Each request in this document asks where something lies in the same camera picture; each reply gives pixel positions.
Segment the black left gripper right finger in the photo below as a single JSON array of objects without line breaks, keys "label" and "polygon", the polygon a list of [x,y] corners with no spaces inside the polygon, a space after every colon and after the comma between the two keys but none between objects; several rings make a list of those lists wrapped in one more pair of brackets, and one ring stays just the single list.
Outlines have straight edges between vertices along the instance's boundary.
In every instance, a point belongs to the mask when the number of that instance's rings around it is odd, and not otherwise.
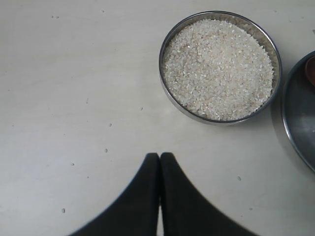
[{"label": "black left gripper right finger", "polygon": [[160,200],[165,236],[253,236],[214,207],[190,182],[174,154],[160,156]]}]

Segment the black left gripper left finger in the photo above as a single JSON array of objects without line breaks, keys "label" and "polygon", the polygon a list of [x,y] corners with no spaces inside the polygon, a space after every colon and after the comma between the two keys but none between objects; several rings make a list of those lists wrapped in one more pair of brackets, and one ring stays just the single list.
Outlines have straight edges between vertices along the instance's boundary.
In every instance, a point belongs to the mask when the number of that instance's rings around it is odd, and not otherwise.
[{"label": "black left gripper left finger", "polygon": [[159,212],[159,156],[148,153],[123,193],[73,236],[155,236]]}]

